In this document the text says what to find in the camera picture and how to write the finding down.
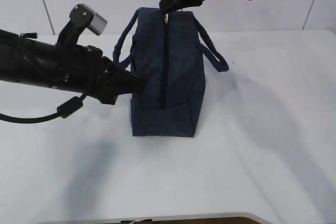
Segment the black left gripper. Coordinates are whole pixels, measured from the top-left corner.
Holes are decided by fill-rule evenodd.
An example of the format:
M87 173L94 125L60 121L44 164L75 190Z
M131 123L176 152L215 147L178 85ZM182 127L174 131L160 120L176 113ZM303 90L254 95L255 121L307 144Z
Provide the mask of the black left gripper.
M94 46L78 45L58 59L57 83L60 90L85 93L102 104L114 105L118 96L140 93L145 79L122 69Z

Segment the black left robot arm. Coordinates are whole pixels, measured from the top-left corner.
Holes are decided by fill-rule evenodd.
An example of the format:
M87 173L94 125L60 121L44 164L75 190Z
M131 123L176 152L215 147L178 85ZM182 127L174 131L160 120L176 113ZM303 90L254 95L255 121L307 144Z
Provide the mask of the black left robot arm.
M1 30L1 80L84 93L114 105L123 94L142 92L146 81L122 69L94 46L66 49Z

